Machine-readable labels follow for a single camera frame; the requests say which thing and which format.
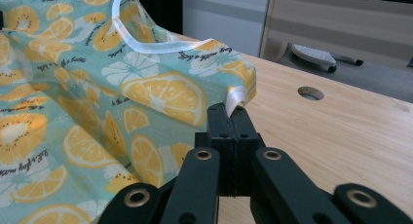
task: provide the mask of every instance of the fabric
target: fabric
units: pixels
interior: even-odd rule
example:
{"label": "fabric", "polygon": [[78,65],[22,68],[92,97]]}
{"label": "fabric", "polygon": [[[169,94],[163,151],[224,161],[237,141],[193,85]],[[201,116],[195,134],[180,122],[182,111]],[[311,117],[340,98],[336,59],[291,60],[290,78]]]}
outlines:
{"label": "fabric", "polygon": [[209,106],[255,95],[241,54],[178,40],[138,0],[0,10],[1,223],[97,221],[123,187],[178,175]]}

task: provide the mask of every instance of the dark background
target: dark background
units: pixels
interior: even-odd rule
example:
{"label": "dark background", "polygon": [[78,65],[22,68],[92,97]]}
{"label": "dark background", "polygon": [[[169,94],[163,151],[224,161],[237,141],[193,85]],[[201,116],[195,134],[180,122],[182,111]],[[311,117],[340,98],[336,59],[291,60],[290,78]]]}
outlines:
{"label": "dark background", "polygon": [[169,31],[182,34],[182,0],[139,1],[158,25]]}

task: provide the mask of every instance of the wooden tabletop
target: wooden tabletop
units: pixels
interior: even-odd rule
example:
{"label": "wooden tabletop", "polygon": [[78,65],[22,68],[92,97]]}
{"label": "wooden tabletop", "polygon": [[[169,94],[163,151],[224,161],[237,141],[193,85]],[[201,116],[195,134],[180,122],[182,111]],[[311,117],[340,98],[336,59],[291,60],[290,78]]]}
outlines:
{"label": "wooden tabletop", "polygon": [[[257,68],[257,96],[246,110],[268,147],[329,193],[361,184],[413,217],[413,104],[246,57]],[[301,87],[324,97],[304,98]],[[254,223],[248,202],[221,198],[218,222]]]}

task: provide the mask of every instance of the lemon print fabric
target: lemon print fabric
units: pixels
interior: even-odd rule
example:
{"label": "lemon print fabric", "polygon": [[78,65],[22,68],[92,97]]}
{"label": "lemon print fabric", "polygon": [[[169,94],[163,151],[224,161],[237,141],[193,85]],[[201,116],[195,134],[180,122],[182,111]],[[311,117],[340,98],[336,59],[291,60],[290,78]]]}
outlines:
{"label": "lemon print fabric", "polygon": [[0,11],[0,223],[97,223],[123,188],[179,174],[209,106],[256,93],[242,54],[180,40],[139,0]]}

